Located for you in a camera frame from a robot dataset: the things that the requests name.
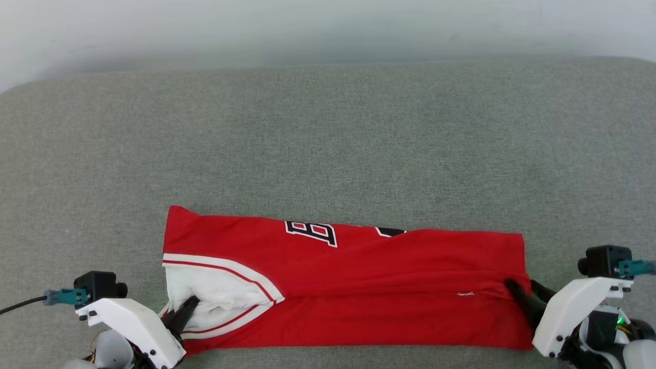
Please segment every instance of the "jersey lettering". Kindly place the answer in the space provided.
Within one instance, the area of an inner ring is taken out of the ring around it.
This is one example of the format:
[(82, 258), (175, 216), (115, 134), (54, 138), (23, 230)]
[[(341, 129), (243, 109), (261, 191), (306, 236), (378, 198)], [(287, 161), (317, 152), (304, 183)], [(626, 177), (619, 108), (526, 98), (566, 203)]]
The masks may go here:
[(285, 222), (287, 233), (300, 234), (321, 240), (328, 243), (329, 246), (336, 248), (337, 239), (335, 238), (335, 230), (333, 226), (319, 223), (302, 223), (302, 222)]
[(378, 234), (383, 237), (394, 237), (406, 232), (405, 230), (396, 229), (396, 228), (382, 228), (382, 227), (375, 227), (375, 228), (378, 231)]

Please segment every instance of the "white inner fabric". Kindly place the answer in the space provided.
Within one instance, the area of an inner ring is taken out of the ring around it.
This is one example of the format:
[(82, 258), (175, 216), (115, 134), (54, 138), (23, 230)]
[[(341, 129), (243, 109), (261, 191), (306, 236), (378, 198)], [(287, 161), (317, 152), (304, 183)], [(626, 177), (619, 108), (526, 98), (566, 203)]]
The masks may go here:
[(165, 254), (163, 265), (169, 309), (175, 310), (193, 295), (200, 300), (185, 327), (184, 339), (225, 334), (284, 300), (266, 277), (233, 261)]

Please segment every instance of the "black cable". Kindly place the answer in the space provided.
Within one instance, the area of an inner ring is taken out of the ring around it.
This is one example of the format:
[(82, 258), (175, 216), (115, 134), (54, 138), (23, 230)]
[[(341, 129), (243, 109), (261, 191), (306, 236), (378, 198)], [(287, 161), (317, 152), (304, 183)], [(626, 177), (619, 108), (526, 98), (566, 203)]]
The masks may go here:
[(36, 303), (36, 302), (39, 302), (39, 301), (43, 301), (43, 300), (45, 300), (45, 299), (47, 299), (47, 298), (48, 298), (48, 297), (46, 297), (46, 296), (40, 296), (40, 297), (34, 297), (33, 299), (29, 299), (29, 300), (27, 300), (27, 301), (23, 301), (23, 302), (21, 302), (21, 303), (17, 303), (17, 304), (15, 304), (15, 305), (13, 305), (13, 306), (7, 307), (6, 309), (2, 309), (2, 310), (0, 310), (0, 315), (1, 315), (1, 314), (5, 314), (5, 313), (7, 313), (7, 312), (9, 312), (9, 311), (12, 311), (12, 310), (14, 310), (14, 309), (18, 309), (19, 307), (23, 307), (23, 306), (25, 306), (25, 305), (29, 305), (29, 304), (31, 304), (31, 303)]

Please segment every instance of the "basketball jersey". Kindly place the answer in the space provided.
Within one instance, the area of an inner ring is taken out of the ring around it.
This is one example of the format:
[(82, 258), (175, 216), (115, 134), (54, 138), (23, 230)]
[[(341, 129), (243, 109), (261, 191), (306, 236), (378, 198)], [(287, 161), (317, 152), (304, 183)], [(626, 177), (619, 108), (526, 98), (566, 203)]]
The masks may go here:
[(219, 347), (481, 345), (531, 349), (506, 290), (521, 234), (169, 212), (166, 313), (196, 295), (188, 355)]

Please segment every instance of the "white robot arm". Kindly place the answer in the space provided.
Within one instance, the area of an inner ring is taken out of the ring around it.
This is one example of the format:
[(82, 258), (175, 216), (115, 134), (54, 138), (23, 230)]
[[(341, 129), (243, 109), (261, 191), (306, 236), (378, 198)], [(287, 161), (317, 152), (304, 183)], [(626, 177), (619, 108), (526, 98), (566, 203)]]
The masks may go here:
[(573, 280), (557, 293), (531, 281), (531, 291), (541, 301), (515, 281), (506, 281), (534, 331), (533, 346), (576, 369), (656, 369), (653, 328), (603, 305), (607, 298), (631, 292), (635, 276), (653, 274), (653, 264), (632, 260), (628, 248), (600, 246), (587, 250), (579, 270), (591, 278)]

